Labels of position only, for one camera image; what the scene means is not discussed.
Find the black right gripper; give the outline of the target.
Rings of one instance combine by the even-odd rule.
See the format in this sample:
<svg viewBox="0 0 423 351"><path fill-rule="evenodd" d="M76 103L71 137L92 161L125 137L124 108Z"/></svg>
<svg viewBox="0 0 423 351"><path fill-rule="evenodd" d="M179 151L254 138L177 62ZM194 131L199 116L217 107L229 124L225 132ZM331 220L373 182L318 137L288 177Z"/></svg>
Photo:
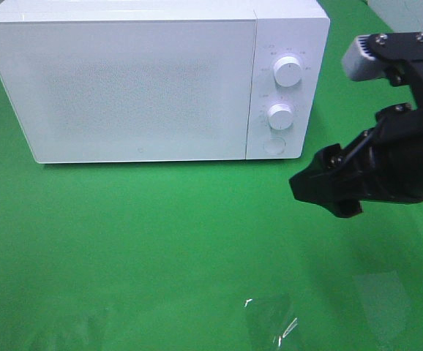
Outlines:
<svg viewBox="0 0 423 351"><path fill-rule="evenodd" d="M363 212L361 201L423 201L423 108L392 105L375 115L367 143L322 148L289 178L296 200L331 208L343 219Z"/></svg>

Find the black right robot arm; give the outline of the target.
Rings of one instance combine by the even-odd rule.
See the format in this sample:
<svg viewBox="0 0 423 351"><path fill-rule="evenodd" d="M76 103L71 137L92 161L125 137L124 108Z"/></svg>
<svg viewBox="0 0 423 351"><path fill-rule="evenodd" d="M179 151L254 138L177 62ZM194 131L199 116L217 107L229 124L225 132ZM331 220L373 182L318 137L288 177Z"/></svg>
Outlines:
<svg viewBox="0 0 423 351"><path fill-rule="evenodd" d="M290 178L294 198L340 218L360 214L364 201L422 202L423 108L392 105L378 111L376 121L346 147L318 151Z"/></svg>

